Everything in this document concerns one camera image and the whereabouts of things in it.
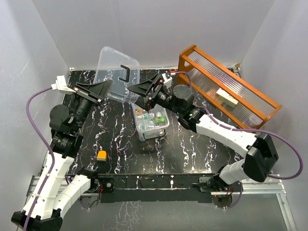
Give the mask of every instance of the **wall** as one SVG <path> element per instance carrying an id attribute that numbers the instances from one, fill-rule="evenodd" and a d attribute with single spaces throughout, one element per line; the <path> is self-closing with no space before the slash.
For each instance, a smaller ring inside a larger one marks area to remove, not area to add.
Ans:
<path id="1" fill-rule="evenodd" d="M 240 63 L 274 0 L 32 0 L 69 67 L 96 69 L 110 46 L 143 67 L 177 66 L 192 44 Z"/>
<path id="2" fill-rule="evenodd" d="M 301 152 L 304 171 L 294 180 L 284 181 L 296 225 L 307 230 L 306 197 L 308 179 L 307 99 L 308 99 L 308 2 L 275 1 L 241 64 L 242 78 L 283 105 L 265 129 L 277 132 Z M 280 159 L 276 172 L 290 176 L 298 160 L 290 148 L 276 142 Z"/>
<path id="3" fill-rule="evenodd" d="M 0 1 L 0 224 L 15 230 L 32 175 L 40 172 L 47 148 L 26 117 L 27 99 L 68 74 L 68 67 L 31 0 Z M 49 111 L 62 95 L 48 92 L 30 107 L 37 126 L 50 140 Z"/>

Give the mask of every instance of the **marble tabletop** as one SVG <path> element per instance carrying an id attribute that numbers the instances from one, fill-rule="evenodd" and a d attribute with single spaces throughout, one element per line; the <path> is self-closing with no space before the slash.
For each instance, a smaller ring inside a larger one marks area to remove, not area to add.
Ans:
<path id="1" fill-rule="evenodd" d="M 143 69 L 140 82 L 163 72 L 166 70 Z M 95 71 L 72 71 L 69 82 L 90 84 L 94 77 Z M 203 96 L 194 94 L 198 104 L 206 106 L 216 118 L 234 125 Z M 69 96 L 64 97 L 64 104 L 70 104 Z M 173 112 L 167 110 L 167 114 L 170 125 L 166 136 L 142 142 L 138 139 L 131 105 L 105 99 L 86 119 L 81 130 L 83 143 L 69 173 L 75 174 L 82 167 L 110 174 L 215 173 L 221 166 L 240 160 L 232 149 L 184 129 Z M 107 163 L 96 160 L 100 150 L 107 152 Z"/>

